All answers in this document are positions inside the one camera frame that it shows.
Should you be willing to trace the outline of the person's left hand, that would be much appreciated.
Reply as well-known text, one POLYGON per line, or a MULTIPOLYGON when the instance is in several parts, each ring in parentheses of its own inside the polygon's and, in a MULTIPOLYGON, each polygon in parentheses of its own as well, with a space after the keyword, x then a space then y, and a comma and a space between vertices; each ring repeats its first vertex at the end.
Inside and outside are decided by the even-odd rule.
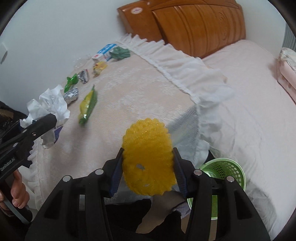
POLYGON ((13 173, 14 180, 11 185, 12 204, 18 209, 24 208, 30 199, 29 193, 22 181, 22 175, 18 170, 13 173))

